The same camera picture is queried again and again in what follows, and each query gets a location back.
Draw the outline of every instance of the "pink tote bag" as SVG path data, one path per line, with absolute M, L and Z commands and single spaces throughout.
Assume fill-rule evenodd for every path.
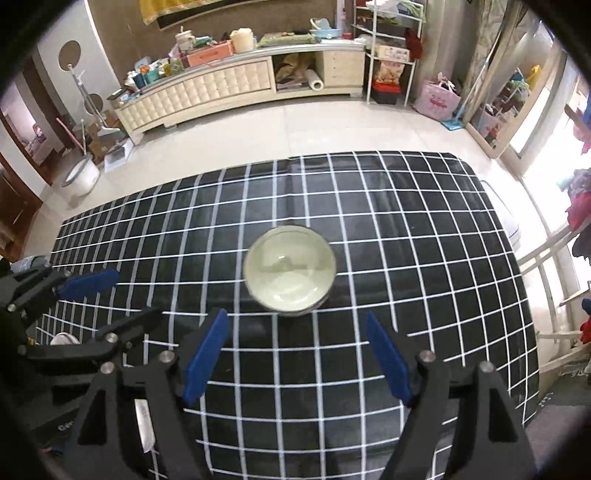
M 414 102 L 414 109 L 429 118 L 443 121 L 451 120 L 453 112 L 460 103 L 460 97 L 442 87 L 443 82 L 430 82 L 426 80 L 421 89 L 421 95 Z

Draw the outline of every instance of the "red clothing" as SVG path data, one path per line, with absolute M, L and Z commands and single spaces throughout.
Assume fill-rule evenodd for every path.
M 575 231 L 591 214 L 591 192 L 579 193 L 570 201 L 570 207 L 566 209 L 569 214 L 570 229 Z
M 581 342 L 582 343 L 589 343 L 591 342 L 591 317 L 587 320 L 584 324 L 581 325 L 580 328 L 581 334 Z
M 420 60 L 423 56 L 423 45 L 415 31 L 407 28 L 404 31 L 404 37 L 406 38 L 407 48 L 410 51 L 410 60 Z

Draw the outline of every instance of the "blue gripper pad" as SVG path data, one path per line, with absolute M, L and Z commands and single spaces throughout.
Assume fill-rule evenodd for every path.
M 95 274 L 67 280 L 57 292 L 57 296 L 62 300 L 82 301 L 84 297 L 108 290 L 116 286 L 118 282 L 119 272 L 117 270 L 103 270 Z
M 413 399 L 408 365 L 378 319 L 371 312 L 368 314 L 367 332 L 369 344 L 386 377 L 390 393 L 408 406 Z
M 195 356 L 185 371 L 186 385 L 183 392 L 185 405 L 193 405 L 205 392 L 207 382 L 212 377 L 220 350 L 230 334 L 228 313 L 220 310 Z

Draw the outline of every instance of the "yellow cloth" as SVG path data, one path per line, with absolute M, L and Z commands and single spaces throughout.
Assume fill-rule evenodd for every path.
M 146 25 L 150 25 L 158 17 L 173 14 L 182 10 L 210 5 L 221 0 L 139 0 L 139 9 Z
M 525 81 L 530 86 L 530 90 L 533 90 L 535 88 L 535 84 L 540 78 L 540 75 L 542 75 L 542 67 L 540 67 L 539 65 L 532 67 L 530 76 L 527 77 L 527 80 Z

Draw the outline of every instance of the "checkered tablecloth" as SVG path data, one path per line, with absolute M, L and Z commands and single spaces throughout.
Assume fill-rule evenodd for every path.
M 336 254 L 328 300 L 298 318 L 249 296 L 242 262 L 277 225 L 306 225 Z M 451 369 L 490 359 L 525 422 L 535 412 L 534 328 L 511 246 L 470 167 L 452 155 L 358 152 L 251 164 L 182 179 L 66 221 L 51 262 L 116 268 L 112 293 L 61 301 L 37 326 L 80 340 L 125 313 L 168 319 L 135 348 L 138 365 L 176 346 L 215 307 L 232 334 L 187 425 L 216 476 L 379 477 L 407 412 L 366 341 L 371 310 Z M 431 477 L 450 452 L 449 404 Z M 156 462 L 155 475 L 164 473 Z

